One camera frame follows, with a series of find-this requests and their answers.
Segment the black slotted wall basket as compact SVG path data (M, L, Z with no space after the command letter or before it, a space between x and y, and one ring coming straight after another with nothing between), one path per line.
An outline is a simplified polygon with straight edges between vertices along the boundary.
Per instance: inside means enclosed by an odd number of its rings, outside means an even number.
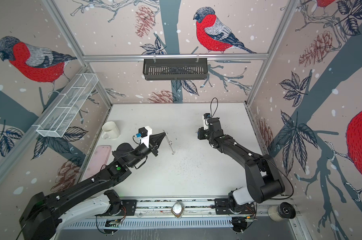
M147 81L205 80L208 76L208 60L145 59L143 75Z

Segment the white ceramic mug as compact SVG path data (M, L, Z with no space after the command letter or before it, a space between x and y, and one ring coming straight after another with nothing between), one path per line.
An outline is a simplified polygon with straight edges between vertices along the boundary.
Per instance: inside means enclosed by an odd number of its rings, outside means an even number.
M102 130L103 133L101 135L102 139L112 139L115 140L117 139L121 134L120 134L120 130L117 127L115 122L106 122L103 126L102 126Z

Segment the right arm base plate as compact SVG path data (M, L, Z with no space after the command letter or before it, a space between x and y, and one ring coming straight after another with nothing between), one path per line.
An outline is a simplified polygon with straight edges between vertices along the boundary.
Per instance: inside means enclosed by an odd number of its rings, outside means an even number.
M228 199L214 199L213 209L216 215L253 215L256 212L252 203L237 205L229 203Z

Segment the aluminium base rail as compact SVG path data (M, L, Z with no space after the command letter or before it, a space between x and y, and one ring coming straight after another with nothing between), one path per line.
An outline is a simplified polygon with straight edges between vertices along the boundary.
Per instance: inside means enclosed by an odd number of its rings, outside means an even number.
M174 217L171 213L171 208L175 202L181 202L185 210L182 215L185 217L207 217L207 216L220 216L216 215L213 209L214 199L228 199L224 197L201 197L201 198L158 198L158 199L137 199L137 207L134 216L136 218L165 218ZM256 207L256 212L253 215L223 215L223 216L255 216L265 213L267 207L277 205L278 201L266 201L261 204L252 203ZM88 207L85 202L80 203L75 208L70 210L72 213L74 210L79 209L79 218L86 219L96 216L97 214L103 214L107 211L110 206L109 198L106 198L106 208L102 205L102 199L100 197L90 199L90 206ZM113 216L108 218L122 218L121 216Z

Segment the small white dome object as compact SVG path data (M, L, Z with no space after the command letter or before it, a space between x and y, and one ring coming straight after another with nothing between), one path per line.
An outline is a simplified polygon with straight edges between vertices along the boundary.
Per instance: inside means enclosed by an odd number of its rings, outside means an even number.
M175 218L179 219L182 217L184 210L185 208L181 202L175 202L171 208L171 213L174 215Z

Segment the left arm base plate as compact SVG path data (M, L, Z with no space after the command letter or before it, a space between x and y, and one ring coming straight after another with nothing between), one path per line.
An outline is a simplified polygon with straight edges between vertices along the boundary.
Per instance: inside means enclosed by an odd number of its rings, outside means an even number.
M134 216L137 207L137 200L121 200L109 206L103 214L97 214L98 217L113 217L113 216Z

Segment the tape roll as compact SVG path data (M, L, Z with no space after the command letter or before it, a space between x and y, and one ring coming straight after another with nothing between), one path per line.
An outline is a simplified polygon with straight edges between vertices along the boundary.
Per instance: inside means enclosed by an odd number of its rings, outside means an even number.
M268 208L268 216L275 222L281 222L285 219L290 220L296 217L296 210L293 205L282 202L277 206L271 206Z

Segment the pink rectangular tray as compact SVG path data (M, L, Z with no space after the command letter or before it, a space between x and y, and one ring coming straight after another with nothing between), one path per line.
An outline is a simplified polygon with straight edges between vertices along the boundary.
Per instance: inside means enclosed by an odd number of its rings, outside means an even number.
M111 152L112 148L109 145L97 146L81 180L84 181L94 176L102 169L102 167L105 167L107 165Z

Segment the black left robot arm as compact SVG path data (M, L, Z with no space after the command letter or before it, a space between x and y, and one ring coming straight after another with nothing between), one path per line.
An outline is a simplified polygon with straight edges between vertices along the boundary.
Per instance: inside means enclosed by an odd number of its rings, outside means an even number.
M148 145L135 149L123 143L113 152L114 160L95 175L57 193L34 195L20 217L19 235L25 240L50 240L62 228L91 216L126 217L130 208L113 188L131 175L132 168L142 167L149 154L157 156L165 137L165 132L150 135Z

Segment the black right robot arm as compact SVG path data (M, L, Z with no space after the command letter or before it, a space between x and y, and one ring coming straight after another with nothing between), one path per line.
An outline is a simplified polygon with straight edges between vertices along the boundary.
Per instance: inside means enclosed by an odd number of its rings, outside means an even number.
M209 113L203 115L203 124L198 139L208 140L212 148L230 156L245 170L246 186L228 194L232 208L253 202L260 204L285 192L282 176L271 156L254 153L225 135L219 118Z

